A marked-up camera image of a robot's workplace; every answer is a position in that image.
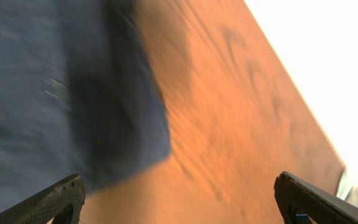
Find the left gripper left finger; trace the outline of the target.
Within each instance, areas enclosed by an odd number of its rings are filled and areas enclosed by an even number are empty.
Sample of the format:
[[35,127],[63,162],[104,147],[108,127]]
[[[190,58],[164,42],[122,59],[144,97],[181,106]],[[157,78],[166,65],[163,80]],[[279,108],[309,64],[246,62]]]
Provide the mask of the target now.
[[78,224],[85,185],[72,174],[0,213],[0,224]]

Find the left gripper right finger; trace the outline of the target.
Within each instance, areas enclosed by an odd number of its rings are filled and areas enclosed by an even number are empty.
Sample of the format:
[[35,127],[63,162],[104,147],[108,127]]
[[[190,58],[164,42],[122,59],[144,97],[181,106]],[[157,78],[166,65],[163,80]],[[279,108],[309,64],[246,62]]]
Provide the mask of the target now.
[[285,171],[274,183],[285,224],[358,224],[358,208]]

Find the navy blue denim shorts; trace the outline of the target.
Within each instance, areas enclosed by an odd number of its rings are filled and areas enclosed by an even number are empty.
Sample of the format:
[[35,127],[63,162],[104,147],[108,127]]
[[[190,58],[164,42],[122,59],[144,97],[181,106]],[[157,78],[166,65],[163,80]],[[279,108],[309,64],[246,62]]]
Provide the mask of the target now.
[[70,174],[94,192],[168,156],[136,4],[0,0],[0,212]]

